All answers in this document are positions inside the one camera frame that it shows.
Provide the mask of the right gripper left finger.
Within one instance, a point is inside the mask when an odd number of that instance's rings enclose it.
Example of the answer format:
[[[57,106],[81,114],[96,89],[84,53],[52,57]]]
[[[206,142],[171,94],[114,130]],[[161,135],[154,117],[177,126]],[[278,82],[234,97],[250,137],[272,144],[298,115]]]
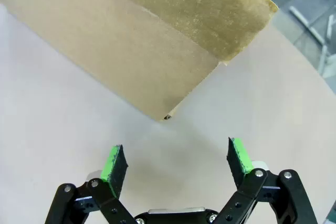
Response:
[[[127,168],[123,146],[115,145],[100,177],[80,187],[65,183],[57,188],[45,223],[85,223],[95,211],[108,223],[137,223],[119,200]]]

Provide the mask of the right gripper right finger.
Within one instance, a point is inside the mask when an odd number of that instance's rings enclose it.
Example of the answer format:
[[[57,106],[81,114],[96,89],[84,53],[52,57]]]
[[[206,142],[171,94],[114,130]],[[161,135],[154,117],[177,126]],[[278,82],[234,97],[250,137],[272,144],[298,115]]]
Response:
[[[227,161],[237,190],[217,215],[218,223],[246,223],[259,202],[267,202],[277,223],[317,223],[298,173],[278,175],[252,164],[239,138],[228,139]]]

